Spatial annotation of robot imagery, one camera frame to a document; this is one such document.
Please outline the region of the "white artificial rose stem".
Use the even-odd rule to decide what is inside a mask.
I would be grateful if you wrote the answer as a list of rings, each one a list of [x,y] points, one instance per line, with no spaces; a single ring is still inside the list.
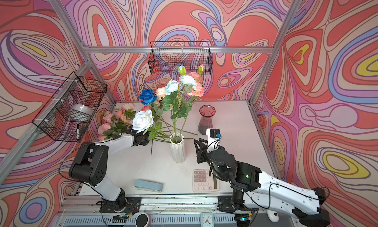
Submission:
[[[138,112],[132,122],[134,145],[148,145],[151,140],[158,137],[158,134],[161,133],[161,129],[162,122],[155,119],[150,109]]]

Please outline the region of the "white ribbed vase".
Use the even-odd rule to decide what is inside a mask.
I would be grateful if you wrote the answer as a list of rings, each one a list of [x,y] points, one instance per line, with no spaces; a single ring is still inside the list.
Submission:
[[[186,149],[184,144],[184,137],[177,132],[170,139],[170,149],[174,162],[181,164],[186,159]]]

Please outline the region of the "purple glass vase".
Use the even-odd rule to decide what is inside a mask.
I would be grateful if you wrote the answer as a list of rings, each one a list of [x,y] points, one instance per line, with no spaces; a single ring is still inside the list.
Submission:
[[[211,105],[203,105],[199,109],[199,113],[201,115],[201,119],[198,125],[198,131],[200,134],[206,135],[207,129],[213,128],[212,117],[215,115],[216,110]]]

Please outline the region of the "blue artificial rose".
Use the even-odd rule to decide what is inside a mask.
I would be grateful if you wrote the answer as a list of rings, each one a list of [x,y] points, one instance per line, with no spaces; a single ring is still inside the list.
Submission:
[[[145,89],[139,96],[144,107],[142,108],[141,122],[143,124],[143,132],[153,125],[153,121],[157,122],[162,117],[162,105],[152,89]]]

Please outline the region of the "cream artificial flower stem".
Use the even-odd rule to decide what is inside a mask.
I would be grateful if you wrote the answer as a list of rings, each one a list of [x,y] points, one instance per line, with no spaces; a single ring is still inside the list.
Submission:
[[[176,96],[177,92],[168,95],[166,89],[161,87],[156,91],[157,100],[154,103],[156,116],[166,126],[171,138],[174,138],[177,132]]]

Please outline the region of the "light blue flower stem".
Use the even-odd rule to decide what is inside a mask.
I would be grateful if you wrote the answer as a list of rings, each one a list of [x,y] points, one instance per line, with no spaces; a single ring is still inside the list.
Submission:
[[[179,89],[179,79],[178,80],[171,80],[167,83],[167,85],[165,86],[165,89],[166,89],[166,92],[168,93],[168,95],[170,93],[173,93],[173,92],[177,92],[177,96],[176,96],[176,106],[177,106],[177,109],[175,110],[176,114],[177,114],[177,122],[179,119],[182,119],[178,116],[178,111],[179,111],[179,92],[180,92],[180,89]]]

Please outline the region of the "pink peach flower stem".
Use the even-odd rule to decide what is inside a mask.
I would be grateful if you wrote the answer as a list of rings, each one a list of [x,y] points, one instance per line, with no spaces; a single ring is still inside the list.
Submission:
[[[180,74],[178,116],[184,119],[180,132],[180,134],[182,134],[194,102],[204,95],[201,75],[203,72],[203,65],[200,65],[199,72],[189,73],[187,73],[184,65],[180,65],[178,72]]]

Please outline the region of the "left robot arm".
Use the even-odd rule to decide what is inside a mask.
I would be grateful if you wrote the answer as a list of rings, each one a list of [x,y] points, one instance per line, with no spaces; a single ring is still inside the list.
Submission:
[[[115,138],[90,143],[84,142],[69,168],[69,177],[89,185],[102,197],[101,212],[123,212],[127,207],[125,191],[115,185],[106,174],[108,155],[149,143],[149,133],[122,133]]]

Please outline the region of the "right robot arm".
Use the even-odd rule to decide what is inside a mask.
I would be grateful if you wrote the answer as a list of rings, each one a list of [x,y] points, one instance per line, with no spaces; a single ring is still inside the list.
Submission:
[[[322,209],[328,188],[305,189],[279,180],[260,168],[238,162],[219,145],[202,138],[194,141],[197,163],[207,163],[213,177],[233,190],[230,202],[235,210],[265,209],[285,213],[306,227],[327,227],[330,215]]]

